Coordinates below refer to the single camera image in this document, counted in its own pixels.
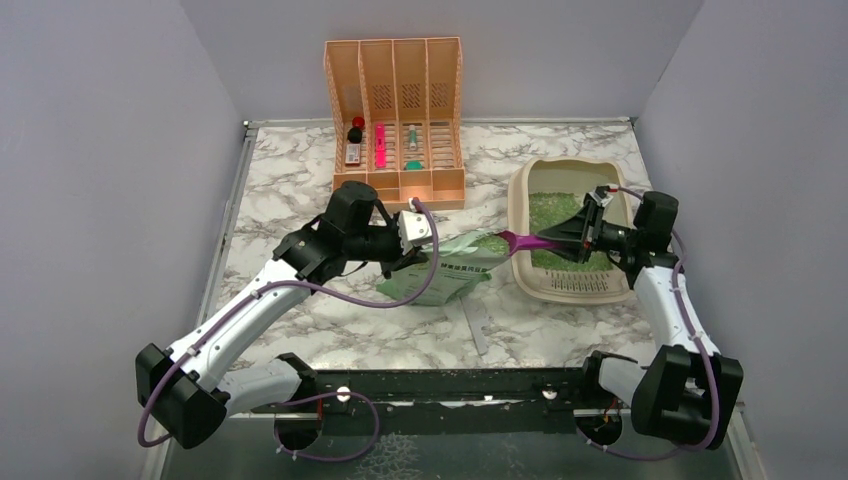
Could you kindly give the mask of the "beige litter box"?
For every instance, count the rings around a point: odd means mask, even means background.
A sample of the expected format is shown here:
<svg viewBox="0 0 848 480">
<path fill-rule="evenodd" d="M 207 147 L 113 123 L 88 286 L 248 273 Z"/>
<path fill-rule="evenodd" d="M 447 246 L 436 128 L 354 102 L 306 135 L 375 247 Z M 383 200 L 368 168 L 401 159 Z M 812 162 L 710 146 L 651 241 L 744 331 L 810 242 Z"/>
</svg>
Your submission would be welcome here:
<svg viewBox="0 0 848 480">
<path fill-rule="evenodd" d="M 576 157 L 538 158 L 510 178 L 507 229 L 526 235 L 573 216 L 584 197 L 603 184 L 625 183 L 615 164 Z M 515 280 L 528 295 L 569 305 L 605 305 L 634 297 L 625 274 L 603 253 L 585 263 L 547 251 L 521 251 L 511 257 Z"/>
</svg>

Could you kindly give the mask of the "purple litter scoop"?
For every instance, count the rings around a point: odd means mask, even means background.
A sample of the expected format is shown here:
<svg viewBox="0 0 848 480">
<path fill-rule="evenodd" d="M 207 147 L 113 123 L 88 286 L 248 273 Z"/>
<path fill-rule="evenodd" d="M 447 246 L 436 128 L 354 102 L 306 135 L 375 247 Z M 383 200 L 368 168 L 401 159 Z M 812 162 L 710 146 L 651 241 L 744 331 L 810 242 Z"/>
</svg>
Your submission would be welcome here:
<svg viewBox="0 0 848 480">
<path fill-rule="evenodd" d="M 578 245 L 583 244 L 582 241 L 564 242 L 559 240 L 544 239 L 537 235 L 519 235 L 509 230 L 504 230 L 495 234 L 496 237 L 507 242 L 508 250 L 506 256 L 513 257 L 521 251 L 539 251 L 544 250 L 556 254 L 556 248 L 560 244 Z"/>
</svg>

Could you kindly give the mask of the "green litter bag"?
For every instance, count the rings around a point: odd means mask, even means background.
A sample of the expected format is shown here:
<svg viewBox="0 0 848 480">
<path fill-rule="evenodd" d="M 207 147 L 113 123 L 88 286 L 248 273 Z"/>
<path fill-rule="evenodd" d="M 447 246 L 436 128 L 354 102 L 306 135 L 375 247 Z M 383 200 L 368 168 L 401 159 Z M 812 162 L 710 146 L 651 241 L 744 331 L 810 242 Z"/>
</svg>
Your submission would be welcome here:
<svg viewBox="0 0 848 480">
<path fill-rule="evenodd" d="M 431 267 L 432 249 L 421 253 L 425 262 L 394 272 L 377 284 L 376 290 L 393 299 L 411 296 L 424 283 Z M 479 283 L 491 278 L 490 272 L 508 259 L 509 244 L 494 230 L 472 230 L 439 243 L 438 268 L 427 289 L 413 305 L 442 306 L 467 295 Z"/>
</svg>

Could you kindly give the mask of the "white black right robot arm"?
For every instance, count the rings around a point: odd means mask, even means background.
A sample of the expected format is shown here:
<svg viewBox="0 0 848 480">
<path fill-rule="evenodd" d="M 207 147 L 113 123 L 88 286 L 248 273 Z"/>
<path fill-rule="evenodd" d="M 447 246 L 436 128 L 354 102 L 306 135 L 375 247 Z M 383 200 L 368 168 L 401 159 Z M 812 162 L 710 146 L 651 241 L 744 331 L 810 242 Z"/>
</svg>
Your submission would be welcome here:
<svg viewBox="0 0 848 480">
<path fill-rule="evenodd" d="M 722 355 L 694 311 L 683 272 L 684 250 L 671 248 L 678 200 L 648 191 L 631 226 L 604 218 L 613 186 L 589 192 L 572 217 L 538 232 L 549 251 L 583 263 L 605 254 L 621 270 L 648 317 L 656 353 L 650 365 L 594 353 L 577 380 L 579 398 L 600 407 L 615 397 L 629 406 L 634 430 L 690 451 L 718 448 L 744 379 L 739 361 Z"/>
</svg>

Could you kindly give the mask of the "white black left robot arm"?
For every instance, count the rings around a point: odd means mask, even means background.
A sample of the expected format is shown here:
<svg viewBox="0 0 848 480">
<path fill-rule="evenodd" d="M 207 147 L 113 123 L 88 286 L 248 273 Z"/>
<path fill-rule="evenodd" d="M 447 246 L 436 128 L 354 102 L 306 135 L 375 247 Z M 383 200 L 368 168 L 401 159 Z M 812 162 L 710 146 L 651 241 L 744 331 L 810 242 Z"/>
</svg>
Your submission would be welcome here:
<svg viewBox="0 0 848 480">
<path fill-rule="evenodd" d="M 240 371 L 231 369 L 233 363 L 274 322 L 316 293 L 376 308 L 375 302 L 327 287 L 348 263 L 379 263 L 390 275 L 408 266 L 425 243 L 437 254 L 438 242 L 433 215 L 419 198 L 390 214 L 373 187 L 344 182 L 322 213 L 283 237 L 260 272 L 222 310 L 170 346 L 150 343 L 138 353 L 139 445 L 174 440 L 190 449 L 233 415 L 277 402 L 294 411 L 309 406 L 315 386 L 293 356 Z"/>
</svg>

